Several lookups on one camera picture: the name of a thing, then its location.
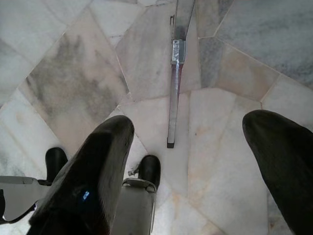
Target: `marble floor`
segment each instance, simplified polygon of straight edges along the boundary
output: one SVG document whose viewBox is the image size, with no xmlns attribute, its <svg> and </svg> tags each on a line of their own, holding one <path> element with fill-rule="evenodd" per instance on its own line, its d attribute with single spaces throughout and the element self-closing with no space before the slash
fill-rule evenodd
<svg viewBox="0 0 313 235">
<path fill-rule="evenodd" d="M 0 174 L 45 178 L 49 148 L 71 158 L 123 114 L 126 171 L 161 161 L 153 235 L 291 235 L 241 122 L 266 109 L 313 131 L 313 1 L 196 0 L 167 149 L 175 3 L 0 1 Z M 25 234 L 30 216 L 0 234 Z"/>
</svg>

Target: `metal bar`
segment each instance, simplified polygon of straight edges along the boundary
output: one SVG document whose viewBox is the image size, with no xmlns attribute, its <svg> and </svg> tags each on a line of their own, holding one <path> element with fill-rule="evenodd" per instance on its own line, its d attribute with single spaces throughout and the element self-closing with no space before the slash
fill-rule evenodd
<svg viewBox="0 0 313 235">
<path fill-rule="evenodd" d="M 195 0 L 177 0 L 173 30 L 172 73 L 167 147 L 174 148 L 182 67 L 185 62 L 186 37 Z"/>
</svg>

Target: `blue light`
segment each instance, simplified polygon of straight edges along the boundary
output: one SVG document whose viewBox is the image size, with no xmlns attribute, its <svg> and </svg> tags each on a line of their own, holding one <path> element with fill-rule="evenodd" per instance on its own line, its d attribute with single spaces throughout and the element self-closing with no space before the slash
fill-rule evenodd
<svg viewBox="0 0 313 235">
<path fill-rule="evenodd" d="M 83 201 L 85 201 L 88 196 L 89 196 L 89 192 L 86 191 L 85 194 L 84 194 L 84 196 L 83 196 Z"/>
</svg>

